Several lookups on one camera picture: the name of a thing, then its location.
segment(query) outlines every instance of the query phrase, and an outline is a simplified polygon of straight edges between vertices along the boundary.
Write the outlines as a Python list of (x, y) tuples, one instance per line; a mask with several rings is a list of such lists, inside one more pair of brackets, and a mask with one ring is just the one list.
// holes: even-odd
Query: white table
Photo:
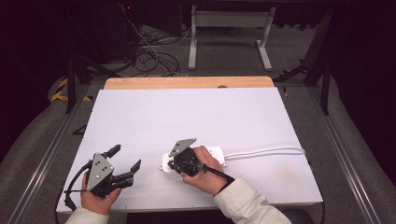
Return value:
[[(268, 147), (300, 147), (277, 88), (103, 90), (65, 185), (95, 152), (120, 144), (108, 161), (113, 175), (139, 160), (134, 185), (124, 189), (112, 209), (121, 212), (214, 208), (212, 196), (159, 169), (163, 153), (177, 140), (222, 147), (225, 154)], [(228, 160), (228, 175), (242, 175), (270, 204), (320, 203), (318, 186), (304, 154), (292, 150)], [(79, 189), (81, 178), (74, 189)], [(80, 205), (79, 193), (72, 199)], [(70, 212), (61, 198), (58, 212)]]

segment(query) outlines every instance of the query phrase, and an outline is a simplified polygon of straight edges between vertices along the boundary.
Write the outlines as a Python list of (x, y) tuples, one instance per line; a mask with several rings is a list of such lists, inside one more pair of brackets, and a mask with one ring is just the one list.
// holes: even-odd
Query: hazard stripe tape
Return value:
[[(67, 96), (62, 96), (61, 93), (64, 90), (64, 86), (67, 84), (67, 77), (64, 77), (62, 79), (61, 83), (58, 86), (58, 89), (56, 89), (55, 94), (53, 94), (51, 101), (68, 101), (69, 98)], [(93, 101), (93, 96), (85, 96), (83, 101)]]

